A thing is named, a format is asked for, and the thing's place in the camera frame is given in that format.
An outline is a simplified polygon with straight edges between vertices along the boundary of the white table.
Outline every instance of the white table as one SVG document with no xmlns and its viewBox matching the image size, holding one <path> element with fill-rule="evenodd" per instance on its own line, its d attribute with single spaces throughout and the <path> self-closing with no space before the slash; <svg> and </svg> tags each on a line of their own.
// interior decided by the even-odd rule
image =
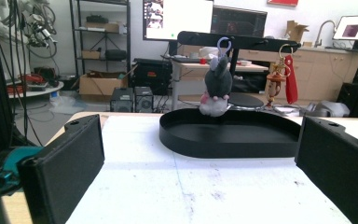
<svg viewBox="0 0 358 224">
<path fill-rule="evenodd" d="M 200 70 L 203 71 L 203 73 L 206 73 L 209 68 L 209 64 L 178 63 L 172 61 L 172 110 L 177 109 L 179 95 L 203 94 L 206 90 L 203 80 L 182 81 L 182 70 Z M 264 72 L 266 70 L 269 69 L 265 66 L 252 63 L 246 66 L 237 65 L 235 69 L 236 72 Z"/>
<path fill-rule="evenodd" d="M 160 143 L 159 117 L 102 113 L 105 164 L 68 223 L 350 223 L 294 158 L 182 156 Z M 358 119 L 330 120 L 358 138 Z M 30 223 L 23 193 L 4 198 L 12 223 Z"/>
<path fill-rule="evenodd" d="M 54 91 L 59 91 L 60 89 L 62 89 L 62 87 L 63 82 L 60 81 L 57 87 L 47 87 L 44 91 L 27 91 L 26 97 L 49 94 Z M 20 93 L 20 95 L 16 95 L 16 98 L 22 98 L 23 96 L 24 94 Z M 14 94 L 10 94 L 8 98 L 14 98 Z"/>
</svg>

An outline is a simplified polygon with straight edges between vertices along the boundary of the monitor screen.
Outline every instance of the monitor screen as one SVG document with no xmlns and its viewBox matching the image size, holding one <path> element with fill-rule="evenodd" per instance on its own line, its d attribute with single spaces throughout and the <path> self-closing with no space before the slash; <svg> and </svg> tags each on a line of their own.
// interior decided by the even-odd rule
<svg viewBox="0 0 358 224">
<path fill-rule="evenodd" d="M 342 17 L 333 39 L 358 40 L 358 16 Z"/>
<path fill-rule="evenodd" d="M 211 33 L 263 37 L 267 12 L 233 7 L 213 7 Z"/>
<path fill-rule="evenodd" d="M 176 40 L 181 31 L 210 33 L 213 1 L 144 0 L 144 40 Z"/>
</svg>

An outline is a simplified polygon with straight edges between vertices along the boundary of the black monitor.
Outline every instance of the black monitor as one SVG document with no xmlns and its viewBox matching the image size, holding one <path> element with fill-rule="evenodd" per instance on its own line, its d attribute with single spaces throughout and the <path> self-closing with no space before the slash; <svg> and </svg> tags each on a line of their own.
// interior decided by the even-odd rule
<svg viewBox="0 0 358 224">
<path fill-rule="evenodd" d="M 176 54 L 181 31 L 209 33 L 213 1 L 143 0 L 144 40 L 170 42 L 170 54 Z"/>
<path fill-rule="evenodd" d="M 213 7 L 211 33 L 263 37 L 267 12 L 234 7 Z"/>
</svg>

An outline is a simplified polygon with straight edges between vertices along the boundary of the black oval tray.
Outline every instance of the black oval tray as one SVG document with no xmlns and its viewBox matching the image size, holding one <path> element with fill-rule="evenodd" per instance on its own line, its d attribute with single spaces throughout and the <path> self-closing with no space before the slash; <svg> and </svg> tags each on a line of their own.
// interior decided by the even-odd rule
<svg viewBox="0 0 358 224">
<path fill-rule="evenodd" d="M 212 118 L 179 109 L 159 120 L 159 139 L 196 158 L 283 158 L 296 155 L 300 125 L 265 112 L 228 110 Z"/>
</svg>

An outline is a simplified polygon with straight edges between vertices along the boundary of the hanging toy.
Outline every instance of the hanging toy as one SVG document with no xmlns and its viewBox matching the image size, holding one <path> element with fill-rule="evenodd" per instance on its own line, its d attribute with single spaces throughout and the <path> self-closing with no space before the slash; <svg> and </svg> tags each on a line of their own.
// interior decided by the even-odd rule
<svg viewBox="0 0 358 224">
<path fill-rule="evenodd" d="M 227 49 L 222 52 L 220 43 L 228 40 Z M 217 42 L 219 57 L 214 57 L 210 62 L 210 69 L 205 75 L 206 91 L 200 100 L 200 112 L 211 117 L 222 116 L 227 111 L 227 100 L 232 86 L 232 75 L 227 70 L 227 52 L 231 48 L 229 38 L 222 37 Z"/>
<path fill-rule="evenodd" d="M 272 65 L 272 73 L 267 75 L 268 89 L 267 89 L 267 100 L 268 103 L 266 107 L 271 107 L 274 102 L 275 96 L 277 96 L 281 91 L 281 83 L 288 81 L 286 85 L 286 97 L 288 103 L 292 104 L 297 100 L 297 88 L 296 88 L 296 78 L 294 76 L 293 69 L 293 49 L 292 54 L 283 57 L 281 55 L 281 50 L 283 47 L 289 46 L 287 44 L 282 45 L 279 50 L 280 61 Z"/>
</svg>

